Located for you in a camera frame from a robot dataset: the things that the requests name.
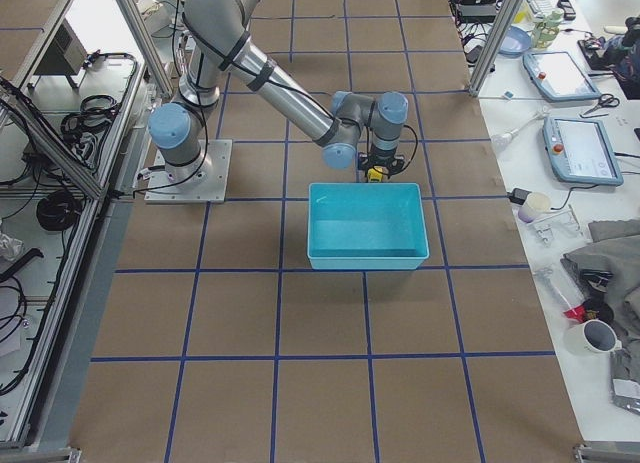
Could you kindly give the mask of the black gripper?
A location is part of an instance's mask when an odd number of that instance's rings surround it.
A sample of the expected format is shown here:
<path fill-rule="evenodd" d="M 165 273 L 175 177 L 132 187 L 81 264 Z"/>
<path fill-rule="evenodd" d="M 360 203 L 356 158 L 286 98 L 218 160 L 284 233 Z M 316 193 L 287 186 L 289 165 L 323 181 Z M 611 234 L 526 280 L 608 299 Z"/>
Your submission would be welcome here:
<path fill-rule="evenodd" d="M 406 159 L 403 155 L 389 152 L 375 153 L 373 150 L 360 152 L 357 161 L 357 170 L 360 178 L 366 179 L 368 169 L 373 167 L 380 168 L 387 178 L 392 178 L 406 169 Z"/>

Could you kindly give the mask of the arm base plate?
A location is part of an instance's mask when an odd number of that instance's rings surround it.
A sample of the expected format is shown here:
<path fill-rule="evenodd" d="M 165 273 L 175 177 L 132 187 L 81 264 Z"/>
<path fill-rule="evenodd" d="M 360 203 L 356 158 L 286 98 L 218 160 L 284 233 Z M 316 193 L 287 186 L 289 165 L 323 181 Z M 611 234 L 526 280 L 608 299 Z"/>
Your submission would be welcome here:
<path fill-rule="evenodd" d="M 229 164 L 232 153 L 231 139 L 200 139 L 201 151 L 206 155 L 184 167 L 167 165 L 160 150 L 156 150 L 155 165 L 163 166 L 149 179 L 150 191 L 144 200 L 149 204 L 196 204 L 225 201 Z"/>

